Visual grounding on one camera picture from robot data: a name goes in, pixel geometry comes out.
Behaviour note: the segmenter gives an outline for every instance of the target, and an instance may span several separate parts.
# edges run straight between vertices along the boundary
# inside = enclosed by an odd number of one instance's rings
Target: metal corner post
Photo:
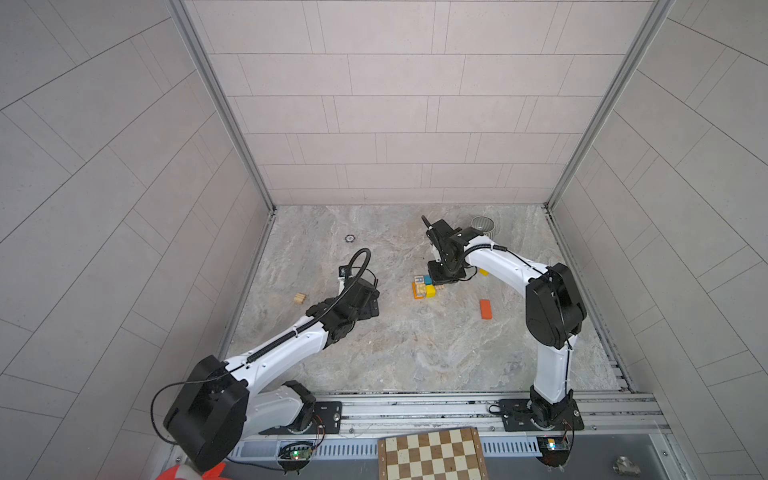
[[[608,115],[616,105],[616,102],[621,96],[621,92],[624,91],[624,87],[629,83],[632,74],[637,69],[646,50],[661,28],[661,24],[663,24],[664,20],[667,18],[667,13],[673,3],[674,0],[656,0],[645,16],[643,24],[640,26],[640,30],[637,31],[637,35],[635,35],[632,44],[627,50],[627,54],[624,56],[624,60],[622,60],[613,81],[608,86],[608,90],[605,92],[603,98],[600,100],[600,104],[592,115],[592,119],[590,119],[587,129],[584,131],[584,134],[581,135],[581,139],[579,140],[578,145],[576,145],[576,149],[571,155],[571,159],[565,165],[565,170],[563,170],[563,174],[561,175],[558,184],[554,187],[552,195],[550,195],[545,202],[545,206],[549,210],[553,209],[562,197],[568,182],[571,181],[571,178],[575,175],[579,164],[589,151],[589,147],[591,147],[594,139],[600,133],[600,129],[602,129]]]
[[[166,4],[168,11],[170,12],[170,16],[174,20],[174,23],[176,24],[176,27],[178,28],[179,33],[181,33],[181,37],[184,40],[184,44],[186,44],[187,49],[190,52],[192,61],[194,62],[195,67],[197,67],[197,71],[200,73],[200,77],[203,79],[203,83],[205,84],[207,90],[211,93],[214,106],[223,116],[221,120],[224,124],[224,128],[227,130],[227,133],[230,136],[230,139],[232,140],[232,143],[234,144],[235,150],[237,150],[240,158],[243,159],[243,162],[245,163],[250,176],[253,178],[253,181],[256,182],[259,193],[264,199],[264,202],[266,202],[270,212],[274,213],[275,203],[272,201],[270,192],[267,190],[266,185],[261,178],[261,175],[259,174],[259,171],[256,169],[256,162],[253,160],[253,155],[251,155],[250,150],[248,149],[245,138],[243,138],[243,133],[240,132],[240,128],[237,126],[237,121],[235,120],[234,114],[232,113],[232,108],[227,102],[227,97],[224,95],[221,89],[221,85],[219,84],[219,81],[216,78],[216,74],[214,73],[214,69],[208,61],[208,57],[205,53],[205,50],[203,49],[203,45],[200,43],[200,39],[197,37],[197,33],[195,32],[194,26],[192,25],[187,7],[184,5],[184,0],[166,0]]]

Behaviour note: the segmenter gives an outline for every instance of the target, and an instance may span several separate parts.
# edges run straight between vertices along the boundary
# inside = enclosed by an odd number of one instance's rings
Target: robotic arm
[[[361,253],[366,258],[352,276]],[[292,380],[262,390],[288,368],[343,339],[358,320],[379,315],[378,280],[371,284],[361,278],[370,255],[363,248],[340,266],[339,294],[311,306],[290,328],[223,362],[208,356],[180,382],[184,386],[163,426],[201,471],[221,462],[241,438],[274,426],[302,432],[310,425],[315,397],[303,385]]]
[[[540,429],[560,425],[575,408],[568,388],[571,351],[587,315],[573,274],[558,263],[546,266],[510,252],[474,228],[452,229],[445,220],[430,223],[427,237],[435,260],[427,263],[435,285],[458,282],[476,266],[507,283],[525,298],[525,324],[539,342],[529,417]]]

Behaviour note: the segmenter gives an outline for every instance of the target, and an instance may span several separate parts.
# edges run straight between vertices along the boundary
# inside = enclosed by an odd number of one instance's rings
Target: gray wall
[[[699,478],[768,478],[768,3],[678,0],[554,217]]]
[[[3,2],[2,477],[149,478],[265,219],[161,0]]]
[[[651,2],[185,4],[278,204],[531,204]]]

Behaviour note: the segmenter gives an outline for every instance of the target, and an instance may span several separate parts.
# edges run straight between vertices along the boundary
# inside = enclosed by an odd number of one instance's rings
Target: chessboard square
[[[425,460],[432,460],[432,448],[431,447],[419,447],[419,454],[421,455],[421,460],[424,462]]]
[[[411,476],[412,477],[420,477],[424,475],[424,472],[422,472],[422,463],[421,462],[411,462]]]
[[[467,455],[464,457],[465,462],[467,462],[467,468],[472,470],[473,468],[480,468],[480,465],[478,465],[478,456],[477,455]]]
[[[448,472],[455,472],[456,471],[456,459],[451,458],[444,458],[445,460],[445,473]]]
[[[464,455],[457,455],[456,457],[454,457],[454,461],[456,462],[457,472],[467,469],[467,458]]]
[[[387,480],[399,480],[400,479],[399,465],[387,465],[386,477],[387,477]]]
[[[400,478],[411,478],[411,464],[410,463],[401,463],[400,465],[397,465],[400,469]]]
[[[432,466],[432,460],[422,460],[422,475],[432,475],[435,468]]]
[[[444,443],[440,445],[440,449],[442,450],[442,457],[448,458],[453,456],[453,444],[452,443]]]
[[[435,475],[439,473],[445,473],[445,461],[442,458],[432,460],[432,471]]]

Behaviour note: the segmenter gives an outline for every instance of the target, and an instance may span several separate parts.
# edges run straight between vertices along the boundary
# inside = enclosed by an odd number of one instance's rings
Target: beige wall
[[[700,480],[768,478],[765,25],[761,0],[678,0],[554,208]]]
[[[526,204],[650,2],[186,5],[278,204]]]
[[[162,0],[3,2],[0,65],[0,476],[154,479],[266,207]]]

